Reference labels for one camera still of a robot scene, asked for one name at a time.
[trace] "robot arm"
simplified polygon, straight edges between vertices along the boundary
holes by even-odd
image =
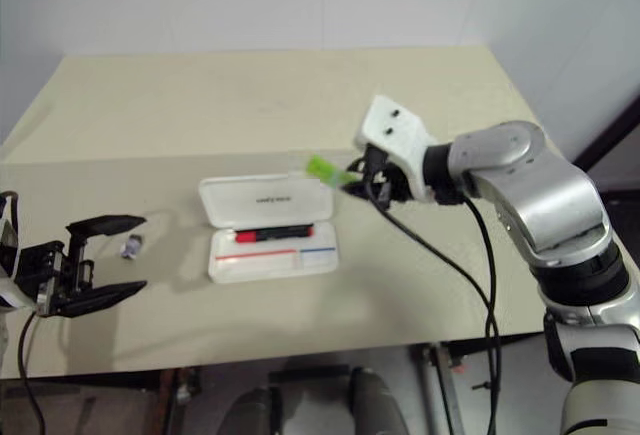
[[[4,216],[12,197],[11,221]],[[20,247],[17,193],[0,193],[0,314],[30,308],[40,317],[73,318],[109,308],[140,291],[146,281],[93,286],[92,260],[84,259],[89,238],[129,231],[145,222],[130,215],[103,215],[68,225],[69,249],[58,240]]]
[[[561,433],[640,433],[638,282],[587,175],[552,152],[532,123],[507,122],[438,145],[419,117],[385,97],[374,100],[356,145],[391,162],[381,170],[391,175],[386,189],[374,191],[384,206],[410,198],[457,204],[462,194],[493,203],[538,280],[549,360],[574,383]]]

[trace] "table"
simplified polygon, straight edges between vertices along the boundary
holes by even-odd
[[[87,255],[97,286],[149,285],[106,311],[39,320],[30,376],[481,336],[484,308],[466,282],[370,206],[341,194],[336,272],[233,285],[206,275],[213,229],[199,180],[280,173],[302,167],[310,153],[342,163],[354,156],[351,138],[376,93],[421,115],[443,141],[534,120],[483,47],[65,58],[2,147],[3,188],[21,197],[22,242],[66,241],[64,226],[90,216],[143,215],[136,261],[118,256],[126,236],[96,238]],[[478,205],[496,251],[501,332],[540,330],[535,280],[492,207]],[[394,210],[488,286],[480,233],[464,208]],[[3,378],[17,376],[26,316],[7,316]]]

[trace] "metal frame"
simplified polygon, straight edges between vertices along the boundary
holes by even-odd
[[[435,423],[439,411],[438,407],[429,395],[432,392],[433,382],[428,376],[428,372],[435,369],[449,435],[464,435],[460,404],[458,403],[458,396],[451,376],[453,363],[448,347],[440,343],[419,345],[416,347],[416,353],[418,354],[418,372],[420,373],[423,398],[426,405],[426,417],[427,421],[430,422],[429,433],[440,435],[442,431],[442,427]]]
[[[583,171],[591,170],[613,150],[633,129],[640,125],[640,96],[629,105],[609,127],[574,160]]]

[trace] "green object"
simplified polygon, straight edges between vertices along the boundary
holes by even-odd
[[[329,185],[331,188],[340,188],[347,183],[358,181],[358,177],[355,175],[345,172],[340,167],[336,167],[333,163],[318,155],[314,155],[309,160],[307,173],[319,178],[322,183]]]

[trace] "floor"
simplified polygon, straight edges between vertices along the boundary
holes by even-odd
[[[122,388],[32,383],[47,422],[47,435],[143,434],[156,396]],[[2,383],[2,434],[34,435],[37,423],[18,381]]]
[[[181,433],[215,434],[233,400],[253,387],[266,386],[270,372],[326,365],[373,368],[395,395],[411,434],[448,433],[442,407],[436,403],[428,412],[425,408],[416,366],[406,347],[205,367],[201,374],[203,393],[187,406]],[[453,376],[465,433],[481,435],[486,431],[489,396],[486,390],[472,390],[471,387],[486,380],[484,353],[466,357],[461,368]],[[430,398],[437,402],[439,397],[433,369],[429,375]],[[353,422],[346,406],[347,382],[348,377],[343,376],[282,384],[286,420],[284,433],[352,434]],[[505,347],[499,433],[557,433],[568,389],[569,384],[549,367],[541,336]]]

